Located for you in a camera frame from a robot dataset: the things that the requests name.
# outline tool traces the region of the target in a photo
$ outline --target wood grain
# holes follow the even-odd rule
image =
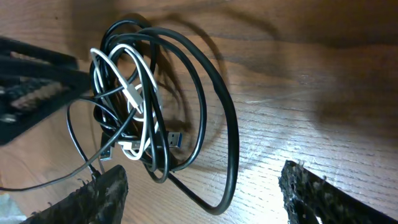
[[[87,71],[88,50],[99,47],[106,28],[140,14],[186,35],[220,69],[238,113],[241,142],[229,210],[217,217],[206,214],[169,181],[153,183],[140,163],[117,148],[104,166],[121,164],[127,170],[125,223],[287,223],[278,187],[286,159],[304,162],[331,184],[397,219],[397,6],[390,0],[3,0],[0,34],[74,55]],[[185,154],[197,134],[198,100],[183,65],[168,57],[172,63],[162,68],[175,76],[159,80],[179,98],[164,91],[168,127],[187,133]],[[216,204],[226,180],[226,123],[210,79],[203,69],[198,72],[208,103],[206,144],[177,177]],[[95,148],[91,110],[76,103],[71,114],[90,155]],[[93,129],[98,144],[100,129],[97,124]],[[82,163],[64,110],[1,152],[1,181],[8,187],[38,184]],[[90,175],[86,170],[78,177]],[[29,215],[79,186],[74,178],[12,196]]]

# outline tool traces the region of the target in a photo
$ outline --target brown wood tabletop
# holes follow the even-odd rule
[[[140,162],[116,147],[103,165],[127,170],[124,223],[287,223],[278,186],[286,159],[304,162],[397,219],[397,8],[398,1],[390,0],[2,0],[0,35],[73,55],[87,71],[89,49],[99,48],[108,26],[139,14],[186,35],[219,69],[240,134],[231,206],[220,216],[205,213],[170,181],[154,183]],[[164,63],[159,76],[168,89],[165,116],[171,131],[184,132],[184,155],[196,140],[198,99],[182,63],[167,57],[171,63]],[[127,75],[132,70],[125,64],[121,70]],[[194,164],[176,176],[215,205],[226,181],[226,121],[210,79],[197,68],[208,104],[205,145]],[[101,134],[92,109],[75,103],[71,112],[88,156]],[[0,152],[1,182],[7,187],[39,184],[83,163],[69,137],[65,109]],[[30,215],[79,188],[77,178],[90,179],[90,173],[12,197]]]

